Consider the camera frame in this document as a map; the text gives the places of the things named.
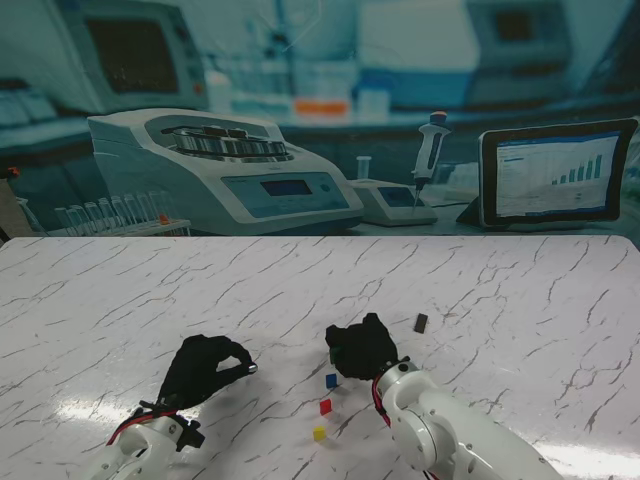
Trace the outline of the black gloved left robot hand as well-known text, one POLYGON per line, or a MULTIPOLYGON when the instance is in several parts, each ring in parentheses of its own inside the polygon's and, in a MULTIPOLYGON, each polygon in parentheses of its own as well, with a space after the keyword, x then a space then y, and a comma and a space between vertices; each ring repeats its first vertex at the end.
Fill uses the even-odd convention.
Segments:
POLYGON ((256 370, 250 353, 226 336, 187 337, 171 362, 157 404, 176 411, 196 407, 256 370))

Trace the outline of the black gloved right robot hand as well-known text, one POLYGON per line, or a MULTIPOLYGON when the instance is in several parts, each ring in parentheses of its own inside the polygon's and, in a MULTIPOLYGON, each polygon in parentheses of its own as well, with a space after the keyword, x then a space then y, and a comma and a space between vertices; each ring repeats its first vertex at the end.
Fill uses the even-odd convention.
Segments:
POLYGON ((396 344, 376 313, 345 328, 330 325, 325 340, 331 364, 345 378, 374 380, 399 362, 396 344))

